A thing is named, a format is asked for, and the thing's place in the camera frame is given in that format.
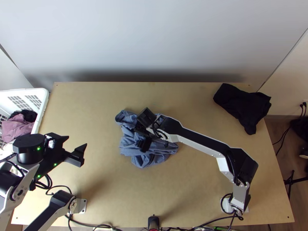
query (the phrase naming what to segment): laundry basket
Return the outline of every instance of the laundry basket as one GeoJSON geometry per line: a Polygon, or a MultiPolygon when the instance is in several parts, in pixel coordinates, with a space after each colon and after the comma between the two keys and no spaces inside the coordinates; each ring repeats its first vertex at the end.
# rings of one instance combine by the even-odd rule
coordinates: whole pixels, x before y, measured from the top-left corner
{"type": "Polygon", "coordinates": [[[0,148],[5,145],[2,140],[2,122],[9,119],[15,111],[24,109],[35,111],[37,118],[32,134],[39,131],[40,123],[48,102],[49,92],[44,88],[14,89],[0,91],[0,148]]]}

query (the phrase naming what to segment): metal bracket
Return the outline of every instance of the metal bracket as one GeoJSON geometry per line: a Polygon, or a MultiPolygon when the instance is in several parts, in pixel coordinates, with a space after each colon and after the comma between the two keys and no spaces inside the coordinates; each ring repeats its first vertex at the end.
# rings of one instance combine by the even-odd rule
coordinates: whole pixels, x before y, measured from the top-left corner
{"type": "Polygon", "coordinates": [[[83,214],[87,208],[87,200],[76,198],[77,206],[74,209],[73,213],[83,214]]]}
{"type": "MultiPolygon", "coordinates": [[[[242,211],[234,206],[231,206],[231,204],[229,203],[229,198],[224,198],[223,200],[223,209],[227,212],[227,213],[232,213],[234,210],[236,210],[237,214],[239,216],[242,216],[242,211]]],[[[244,213],[248,213],[249,212],[249,209],[248,207],[246,208],[245,212],[244,213]]]]}

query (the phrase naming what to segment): purple clothing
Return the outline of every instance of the purple clothing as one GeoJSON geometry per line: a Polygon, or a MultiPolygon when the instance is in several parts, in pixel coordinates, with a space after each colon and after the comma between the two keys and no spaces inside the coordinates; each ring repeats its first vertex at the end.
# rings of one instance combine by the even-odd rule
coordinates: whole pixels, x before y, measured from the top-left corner
{"type": "Polygon", "coordinates": [[[7,121],[2,122],[2,139],[9,143],[19,136],[29,134],[32,131],[34,122],[25,121],[23,114],[18,114],[7,121]]]}

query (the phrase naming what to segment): wooden board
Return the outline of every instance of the wooden board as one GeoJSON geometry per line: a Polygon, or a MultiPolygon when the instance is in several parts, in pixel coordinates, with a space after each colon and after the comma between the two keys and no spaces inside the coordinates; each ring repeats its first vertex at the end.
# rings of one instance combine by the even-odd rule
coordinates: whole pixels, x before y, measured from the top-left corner
{"type": "MultiPolygon", "coordinates": [[[[147,218],[160,216],[163,227],[197,226],[225,216],[220,198],[232,184],[218,170],[216,159],[179,144],[166,162],[139,169],[119,154],[122,136],[114,118],[122,109],[139,113],[149,107],[181,121],[182,125],[243,148],[259,168],[252,181],[249,213],[235,225],[294,222],[270,137],[262,119],[249,136],[238,120],[213,101],[221,83],[55,83],[40,133],[69,135],[68,151],[88,143],[85,164],[77,168],[62,163],[50,172],[54,185],[68,185],[88,199],[85,214],[74,218],[86,223],[112,223],[118,227],[145,227],[147,218]]],[[[249,91],[247,84],[235,84],[249,91]]],[[[16,208],[13,223],[29,224],[49,204],[37,189],[16,208]]],[[[230,219],[216,222],[228,225],[230,219]]],[[[67,226],[65,217],[54,225],[67,226]]]]}

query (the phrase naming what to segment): floor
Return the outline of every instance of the floor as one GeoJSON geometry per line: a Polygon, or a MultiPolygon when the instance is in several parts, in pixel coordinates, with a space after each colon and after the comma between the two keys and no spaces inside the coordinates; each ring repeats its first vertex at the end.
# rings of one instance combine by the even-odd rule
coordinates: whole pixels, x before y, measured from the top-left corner
{"type": "MultiPolygon", "coordinates": [[[[289,126],[289,119],[266,119],[266,125],[272,142],[279,140],[283,132],[289,126]]],[[[299,152],[305,142],[301,140],[292,130],[286,136],[283,148],[280,150],[277,159],[284,179],[287,179],[294,169],[294,179],[305,177],[305,167],[308,160],[300,158],[299,152]]],[[[275,151],[279,149],[280,143],[274,145],[275,151]]],[[[290,203],[292,206],[295,223],[271,224],[272,231],[304,231],[307,230],[308,214],[308,181],[300,182],[292,186],[290,203]]],[[[232,230],[239,231],[268,231],[268,225],[255,226],[233,226],[232,230]]],[[[92,228],[72,228],[73,231],[90,231],[92,228]]],[[[67,231],[67,227],[51,227],[48,231],[67,231]]],[[[124,231],[139,231],[140,228],[127,228],[124,231]]]]}

